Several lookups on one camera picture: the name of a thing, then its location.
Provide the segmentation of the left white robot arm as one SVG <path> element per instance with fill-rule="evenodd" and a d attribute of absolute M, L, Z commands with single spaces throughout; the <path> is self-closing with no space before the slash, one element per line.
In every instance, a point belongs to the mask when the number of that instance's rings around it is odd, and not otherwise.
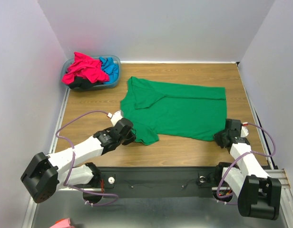
<path fill-rule="evenodd" d="M 87 140 L 52 155 L 37 153 L 29 162 L 20 180 L 35 203 L 49 199 L 57 190 L 87 184 L 95 187 L 100 175 L 95 165 L 87 160 L 115 150 L 119 145 L 132 143 L 133 123 L 121 118 L 114 126 L 96 132 Z"/>

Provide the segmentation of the green t shirt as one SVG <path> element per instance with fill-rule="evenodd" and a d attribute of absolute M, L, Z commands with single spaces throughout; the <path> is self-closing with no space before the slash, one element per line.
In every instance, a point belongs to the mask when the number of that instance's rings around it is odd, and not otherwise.
<path fill-rule="evenodd" d="M 134 125 L 136 142 L 151 145 L 159 135 L 210 142 L 225 127 L 223 87 L 183 85 L 131 77 L 120 102 L 124 117 Z"/>

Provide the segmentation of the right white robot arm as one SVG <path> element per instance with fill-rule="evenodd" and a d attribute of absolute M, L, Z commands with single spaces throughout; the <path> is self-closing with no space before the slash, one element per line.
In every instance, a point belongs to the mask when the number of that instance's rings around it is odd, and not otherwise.
<path fill-rule="evenodd" d="M 234 158 L 231 164 L 219 163 L 213 173 L 218 187 L 215 197 L 218 202 L 230 204 L 232 196 L 243 217 L 277 220 L 280 210 L 282 185 L 260 165 L 247 139 L 248 122 L 227 119 L 225 129 L 214 135 L 221 148 L 226 148 Z"/>

